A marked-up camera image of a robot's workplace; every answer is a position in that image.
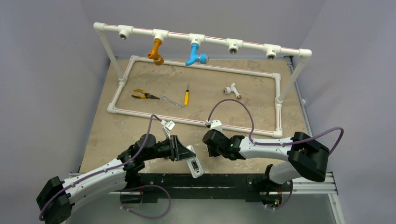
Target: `table surface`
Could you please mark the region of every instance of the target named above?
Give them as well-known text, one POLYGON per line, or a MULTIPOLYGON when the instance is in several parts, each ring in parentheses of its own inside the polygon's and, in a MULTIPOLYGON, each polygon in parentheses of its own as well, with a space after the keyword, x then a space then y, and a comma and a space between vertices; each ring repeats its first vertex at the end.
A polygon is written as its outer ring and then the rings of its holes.
MULTIPOLYGON (((125 70, 129 60, 119 60, 119 66, 125 70)), ((280 73, 281 89, 284 89, 290 77, 290 71, 283 60, 211 60, 210 65, 247 69, 263 72, 280 73)), ((178 66, 136 62, 129 74, 129 79, 116 103, 119 109, 149 112, 173 117, 206 120, 212 107, 222 99, 235 98, 232 93, 225 95, 223 88, 236 83, 241 94, 241 102, 251 111, 255 128, 273 131, 275 129, 275 82, 271 78, 255 77, 227 72, 193 69, 178 66), (134 88, 140 88, 157 97, 165 95, 173 101, 184 102, 185 89, 190 84, 189 105, 178 109, 175 105, 156 99, 135 99, 131 97, 134 88)), ((106 111, 108 104, 118 86, 118 77, 112 65, 109 66, 106 81, 96 110, 88 144, 80 172, 85 173, 116 158, 147 132, 149 119, 106 111)), ((236 102, 224 102, 218 106, 212 119, 220 119, 223 124, 251 127, 245 109, 236 102)), ((165 136, 161 124, 154 120, 150 133, 157 141, 165 136)), ((294 132, 306 132, 306 127, 299 101, 295 91, 290 91, 282 104, 283 136, 293 136, 294 132)), ((192 145, 205 173, 263 173, 271 163, 279 160, 255 158, 230 161, 221 156, 213 158, 208 152, 202 138, 207 128, 176 123, 171 134, 178 135, 185 145, 192 145)), ((224 131, 228 137, 244 133, 224 131)), ((253 135, 254 138, 270 137, 253 135)), ((185 161, 172 162, 155 159, 145 162, 141 173, 189 173, 185 161)))

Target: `screwdriver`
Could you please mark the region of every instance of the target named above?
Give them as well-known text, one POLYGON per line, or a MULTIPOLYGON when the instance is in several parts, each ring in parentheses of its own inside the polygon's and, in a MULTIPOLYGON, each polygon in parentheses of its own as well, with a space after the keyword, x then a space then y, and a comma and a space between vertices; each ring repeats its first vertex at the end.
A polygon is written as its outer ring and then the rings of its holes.
POLYGON ((185 106, 188 105, 188 95, 189 95, 189 93, 190 93, 190 92, 188 91, 189 87, 190 87, 190 84, 188 83, 188 84, 187 84, 186 95, 185 95, 185 97, 184 97, 184 105, 185 105, 185 106))

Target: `brass fitting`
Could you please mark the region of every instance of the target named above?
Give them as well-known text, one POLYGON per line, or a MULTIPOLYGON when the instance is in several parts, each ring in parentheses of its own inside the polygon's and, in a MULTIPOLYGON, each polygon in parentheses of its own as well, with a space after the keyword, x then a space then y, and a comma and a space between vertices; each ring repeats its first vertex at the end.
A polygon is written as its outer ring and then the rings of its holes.
POLYGON ((158 54, 158 48, 162 44, 162 41, 160 39, 156 39, 154 41, 154 46, 153 49, 151 50, 151 53, 147 54, 147 57, 150 59, 153 59, 154 64, 156 65, 161 65, 163 63, 163 58, 161 55, 158 54))

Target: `pliers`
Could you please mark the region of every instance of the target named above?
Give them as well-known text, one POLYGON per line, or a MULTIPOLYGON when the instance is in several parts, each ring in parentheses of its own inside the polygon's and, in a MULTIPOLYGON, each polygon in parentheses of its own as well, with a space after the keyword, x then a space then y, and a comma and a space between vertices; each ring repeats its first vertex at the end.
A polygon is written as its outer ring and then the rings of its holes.
POLYGON ((159 99, 158 97, 153 96, 150 93, 146 93, 144 90, 141 90, 141 89, 134 89, 134 91, 135 92, 141 92, 141 93, 144 94, 142 96, 135 96, 134 94, 131 95, 132 97, 137 98, 137 99, 144 99, 144 98, 147 98, 147 99, 159 99))

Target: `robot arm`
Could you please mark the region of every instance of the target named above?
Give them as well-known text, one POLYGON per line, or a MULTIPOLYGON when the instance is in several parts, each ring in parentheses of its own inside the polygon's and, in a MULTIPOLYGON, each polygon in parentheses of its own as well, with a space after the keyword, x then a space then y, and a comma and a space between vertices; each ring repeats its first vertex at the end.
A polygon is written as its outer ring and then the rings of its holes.
POLYGON ((208 147, 210 157, 222 155, 230 160, 250 158, 270 158, 285 162, 270 165, 266 172, 269 180, 276 184, 283 184, 288 180, 304 177, 311 181, 323 182, 325 180, 329 149, 312 140, 302 144, 283 146, 284 143, 300 141, 309 138, 302 132, 296 132, 293 137, 284 139, 255 139, 259 143, 279 143, 275 146, 256 145, 243 135, 234 135, 227 138, 222 133, 219 120, 210 124, 210 131, 203 137, 203 142, 208 147))
POLYGON ((135 144, 131 145, 129 149, 122 152, 117 158, 95 170, 63 181, 58 176, 48 180, 36 199, 40 210, 43 210, 47 202, 57 193, 60 191, 62 193, 56 196, 43 212, 42 217, 45 223, 61 223, 72 212, 102 195, 124 188, 139 186, 140 177, 138 171, 144 168, 144 161, 147 160, 170 158, 172 161, 187 160, 188 163, 194 161, 195 166, 191 168, 189 165, 189 167, 191 172, 194 172, 193 176, 197 175, 197 173, 202 171, 202 168, 193 152, 193 148, 192 146, 183 146, 177 135, 169 134, 173 126, 174 123, 172 121, 164 125, 163 129, 167 137, 164 141, 157 142, 155 136, 148 134, 145 147, 133 161, 127 164, 125 162, 136 155, 139 148, 141 148, 146 134, 141 136, 135 144))

